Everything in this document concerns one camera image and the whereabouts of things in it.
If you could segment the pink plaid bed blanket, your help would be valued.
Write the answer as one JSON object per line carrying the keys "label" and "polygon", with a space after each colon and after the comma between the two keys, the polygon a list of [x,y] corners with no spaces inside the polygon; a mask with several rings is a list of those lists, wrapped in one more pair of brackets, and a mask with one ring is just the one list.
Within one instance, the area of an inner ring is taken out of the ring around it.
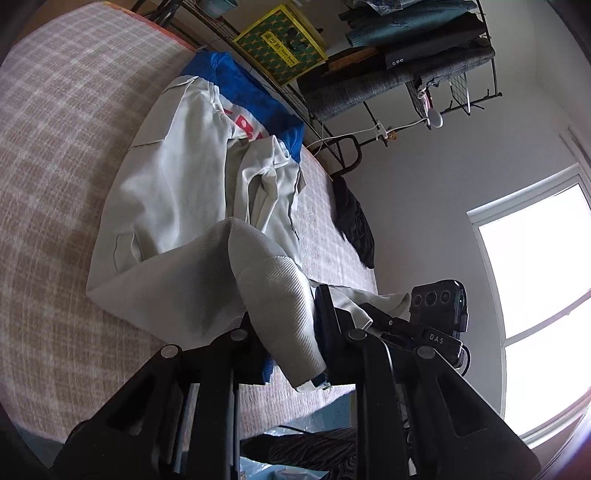
{"label": "pink plaid bed blanket", "polygon": [[106,195],[140,124],[192,57],[121,7],[39,27],[1,67],[1,401],[64,441],[159,348],[86,295]]}

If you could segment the black bag on bed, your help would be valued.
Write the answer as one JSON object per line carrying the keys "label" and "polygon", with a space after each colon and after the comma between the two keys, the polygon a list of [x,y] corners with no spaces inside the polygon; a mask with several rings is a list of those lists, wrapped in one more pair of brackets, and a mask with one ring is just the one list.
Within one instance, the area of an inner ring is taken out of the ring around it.
{"label": "black bag on bed", "polygon": [[375,239],[363,207],[342,176],[332,179],[335,197],[335,227],[349,241],[367,268],[375,268]]}

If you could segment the yellow green patterned box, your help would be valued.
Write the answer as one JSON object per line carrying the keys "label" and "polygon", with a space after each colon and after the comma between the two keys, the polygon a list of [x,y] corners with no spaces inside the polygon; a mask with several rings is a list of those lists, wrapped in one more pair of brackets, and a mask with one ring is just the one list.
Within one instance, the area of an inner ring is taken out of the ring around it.
{"label": "yellow green patterned box", "polygon": [[280,86],[328,60],[328,44],[294,1],[268,11],[233,42]]}

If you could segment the white and blue jacket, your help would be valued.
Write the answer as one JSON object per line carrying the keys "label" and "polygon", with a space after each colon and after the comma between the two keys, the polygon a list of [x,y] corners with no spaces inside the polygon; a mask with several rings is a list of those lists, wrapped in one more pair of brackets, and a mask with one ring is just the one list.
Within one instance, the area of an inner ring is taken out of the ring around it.
{"label": "white and blue jacket", "polygon": [[304,274],[304,125],[226,53],[201,51],[157,98],[106,197],[87,295],[185,349],[243,318],[300,391],[337,384]]}

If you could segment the bright window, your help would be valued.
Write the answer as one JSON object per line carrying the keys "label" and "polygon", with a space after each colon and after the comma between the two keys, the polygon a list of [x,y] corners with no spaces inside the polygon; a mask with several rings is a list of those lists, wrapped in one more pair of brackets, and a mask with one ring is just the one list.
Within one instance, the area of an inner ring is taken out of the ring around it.
{"label": "bright window", "polygon": [[502,416],[536,447],[590,404],[590,180],[572,165],[468,217],[499,323]]}

